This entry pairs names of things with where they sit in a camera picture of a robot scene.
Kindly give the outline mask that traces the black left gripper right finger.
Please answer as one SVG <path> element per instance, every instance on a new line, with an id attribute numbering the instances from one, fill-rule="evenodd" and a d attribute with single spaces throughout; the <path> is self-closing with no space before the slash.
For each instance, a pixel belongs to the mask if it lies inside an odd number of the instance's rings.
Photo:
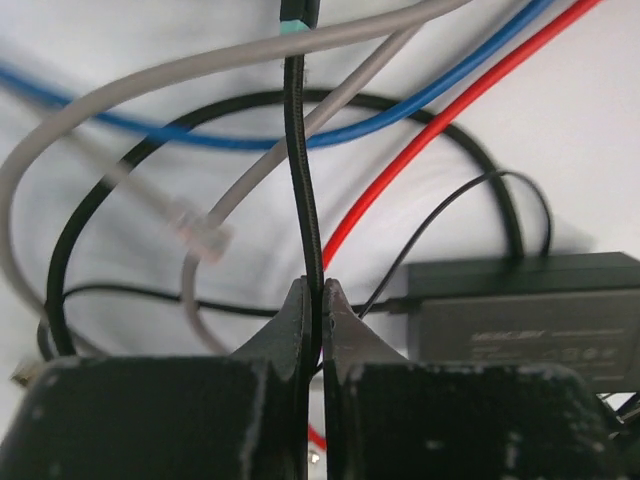
<path id="1" fill-rule="evenodd" d="M 570 369 L 407 360 L 323 298 L 331 479 L 627 479 L 602 408 Z"/>

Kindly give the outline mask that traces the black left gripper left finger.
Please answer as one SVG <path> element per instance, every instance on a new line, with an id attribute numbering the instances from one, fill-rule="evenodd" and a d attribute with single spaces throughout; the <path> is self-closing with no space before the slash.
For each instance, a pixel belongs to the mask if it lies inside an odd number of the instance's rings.
<path id="1" fill-rule="evenodd" d="M 63 357 L 28 389 L 1 443 L 5 479 L 303 479 L 311 302 L 228 356 Z"/>

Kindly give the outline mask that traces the black power adapter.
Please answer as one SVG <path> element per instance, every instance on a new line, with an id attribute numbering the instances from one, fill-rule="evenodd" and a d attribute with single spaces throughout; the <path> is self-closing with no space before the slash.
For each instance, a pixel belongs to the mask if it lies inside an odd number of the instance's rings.
<path id="1" fill-rule="evenodd" d="M 639 262 L 625 253 L 414 263 L 405 281 L 414 361 L 556 363 L 597 393 L 639 388 Z"/>

